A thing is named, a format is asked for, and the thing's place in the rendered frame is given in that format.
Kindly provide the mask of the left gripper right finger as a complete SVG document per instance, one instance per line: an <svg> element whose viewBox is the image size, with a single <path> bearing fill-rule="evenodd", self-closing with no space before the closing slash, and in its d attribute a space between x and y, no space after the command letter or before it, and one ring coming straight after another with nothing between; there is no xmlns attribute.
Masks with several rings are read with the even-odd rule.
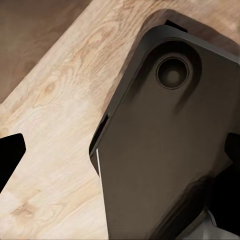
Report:
<svg viewBox="0 0 240 240"><path fill-rule="evenodd" d="M229 133L225 141L224 150L240 173L240 135Z"/></svg>

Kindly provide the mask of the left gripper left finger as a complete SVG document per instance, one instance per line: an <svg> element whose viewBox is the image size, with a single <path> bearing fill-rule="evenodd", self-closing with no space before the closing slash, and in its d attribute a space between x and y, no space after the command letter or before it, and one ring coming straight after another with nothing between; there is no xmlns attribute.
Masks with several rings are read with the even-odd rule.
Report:
<svg viewBox="0 0 240 240"><path fill-rule="evenodd" d="M0 193L26 152L21 133L0 138Z"/></svg>

